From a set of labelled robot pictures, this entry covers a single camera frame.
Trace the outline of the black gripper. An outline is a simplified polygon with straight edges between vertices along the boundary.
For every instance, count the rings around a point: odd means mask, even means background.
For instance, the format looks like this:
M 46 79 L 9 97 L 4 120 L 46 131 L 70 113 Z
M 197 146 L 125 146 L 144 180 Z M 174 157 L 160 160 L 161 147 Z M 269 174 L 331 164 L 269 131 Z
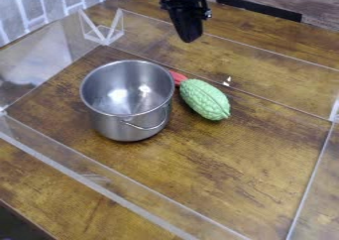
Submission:
M 192 43 L 202 35 L 202 20 L 212 17 L 206 0 L 160 0 L 160 7 L 169 13 L 181 41 Z

